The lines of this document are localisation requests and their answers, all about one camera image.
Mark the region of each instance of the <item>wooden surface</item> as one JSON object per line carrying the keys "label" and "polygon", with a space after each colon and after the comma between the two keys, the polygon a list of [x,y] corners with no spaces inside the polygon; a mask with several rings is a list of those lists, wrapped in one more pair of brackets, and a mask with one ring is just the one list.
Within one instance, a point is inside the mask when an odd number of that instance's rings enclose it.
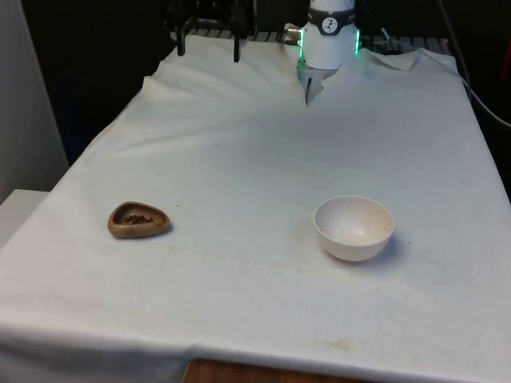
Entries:
{"label": "wooden surface", "polygon": [[182,383],[362,383],[281,369],[236,365],[219,361],[191,361]]}

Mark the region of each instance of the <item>white tablecloth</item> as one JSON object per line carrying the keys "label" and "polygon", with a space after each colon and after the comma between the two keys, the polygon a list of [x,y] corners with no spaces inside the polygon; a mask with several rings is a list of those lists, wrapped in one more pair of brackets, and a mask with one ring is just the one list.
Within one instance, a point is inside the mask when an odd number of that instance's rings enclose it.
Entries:
{"label": "white tablecloth", "polygon": [[[318,247],[312,215],[335,195],[393,212],[376,259]],[[173,231],[115,240],[126,200]],[[0,377],[163,381],[171,361],[210,357],[507,381],[510,233],[461,82],[432,61],[362,55],[305,107],[280,46],[249,42],[235,64],[232,41],[192,37],[2,249]]]}

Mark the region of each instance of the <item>green led light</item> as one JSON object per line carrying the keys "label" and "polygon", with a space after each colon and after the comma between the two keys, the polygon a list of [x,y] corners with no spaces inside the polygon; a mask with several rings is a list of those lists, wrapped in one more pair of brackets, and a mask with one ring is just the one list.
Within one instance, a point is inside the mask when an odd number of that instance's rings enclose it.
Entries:
{"label": "green led light", "polygon": [[360,50],[360,30],[357,30],[357,41],[355,43],[355,56],[358,55],[359,50]]}
{"label": "green led light", "polygon": [[299,58],[303,58],[303,28],[300,30],[300,41],[298,41],[298,45],[300,45]]}

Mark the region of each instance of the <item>white wall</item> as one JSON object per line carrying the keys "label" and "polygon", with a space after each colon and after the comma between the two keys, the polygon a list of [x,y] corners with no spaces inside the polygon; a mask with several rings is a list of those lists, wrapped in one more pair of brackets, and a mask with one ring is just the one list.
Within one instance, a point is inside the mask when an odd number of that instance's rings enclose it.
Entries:
{"label": "white wall", "polygon": [[18,0],[0,0],[0,203],[15,189],[50,190],[67,169]]}

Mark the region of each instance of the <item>small brown bowl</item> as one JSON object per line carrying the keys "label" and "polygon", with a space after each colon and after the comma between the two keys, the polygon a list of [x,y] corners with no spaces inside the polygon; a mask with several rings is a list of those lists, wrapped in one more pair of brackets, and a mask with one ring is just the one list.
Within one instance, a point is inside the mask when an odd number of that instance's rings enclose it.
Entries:
{"label": "small brown bowl", "polygon": [[119,239],[147,238],[170,230],[170,219],[155,207],[125,202],[109,218],[109,231]]}

